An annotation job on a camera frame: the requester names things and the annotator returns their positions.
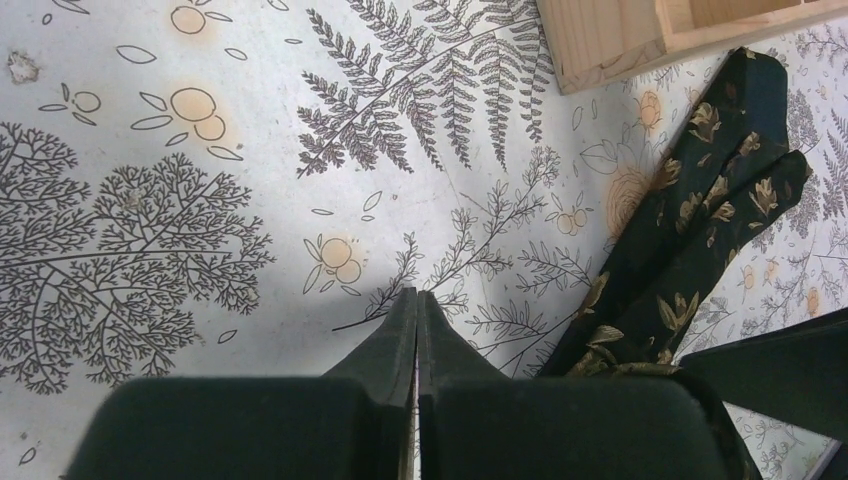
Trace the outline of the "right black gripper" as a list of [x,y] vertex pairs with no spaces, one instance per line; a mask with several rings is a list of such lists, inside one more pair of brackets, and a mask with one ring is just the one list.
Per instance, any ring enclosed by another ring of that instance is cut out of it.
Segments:
[[760,474],[726,403],[847,442],[847,311],[683,357],[678,380],[694,398],[681,427],[681,479]]

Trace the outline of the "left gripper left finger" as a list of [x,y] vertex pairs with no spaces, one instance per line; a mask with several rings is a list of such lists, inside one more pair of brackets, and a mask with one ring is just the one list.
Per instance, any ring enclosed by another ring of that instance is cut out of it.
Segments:
[[131,381],[69,479],[404,479],[413,472],[417,292],[325,374]]

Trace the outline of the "dark floral necktie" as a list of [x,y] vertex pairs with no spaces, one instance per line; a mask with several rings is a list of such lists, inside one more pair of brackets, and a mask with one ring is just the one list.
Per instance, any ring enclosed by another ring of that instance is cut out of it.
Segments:
[[801,200],[812,170],[789,146],[787,86],[772,56],[727,57],[541,376],[672,360],[740,250]]

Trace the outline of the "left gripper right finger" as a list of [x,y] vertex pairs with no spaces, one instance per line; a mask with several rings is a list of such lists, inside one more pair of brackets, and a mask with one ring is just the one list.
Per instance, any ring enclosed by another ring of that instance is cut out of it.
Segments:
[[417,298],[425,479],[728,479],[704,407],[660,375],[513,380]]

